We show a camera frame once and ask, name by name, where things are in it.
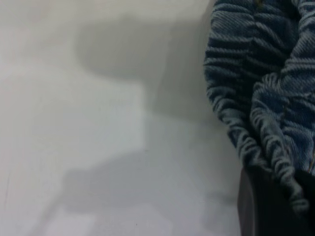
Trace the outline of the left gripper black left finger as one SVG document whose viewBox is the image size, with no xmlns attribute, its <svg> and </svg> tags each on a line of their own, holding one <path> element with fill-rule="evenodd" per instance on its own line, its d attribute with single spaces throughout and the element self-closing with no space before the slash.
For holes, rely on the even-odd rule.
<svg viewBox="0 0 315 236">
<path fill-rule="evenodd" d="M 277 183 L 260 167 L 243 168 L 238 215 L 243 236 L 313 236 L 315 217 L 299 217 Z"/>
</svg>

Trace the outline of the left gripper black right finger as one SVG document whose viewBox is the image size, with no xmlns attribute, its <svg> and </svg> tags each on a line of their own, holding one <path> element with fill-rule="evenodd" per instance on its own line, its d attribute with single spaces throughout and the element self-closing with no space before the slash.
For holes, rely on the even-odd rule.
<svg viewBox="0 0 315 236">
<path fill-rule="evenodd" d="M 309 217 L 315 216 L 315 177 L 305 171 L 296 171 L 295 178 L 302 186 L 304 195 L 310 203 Z"/>
</svg>

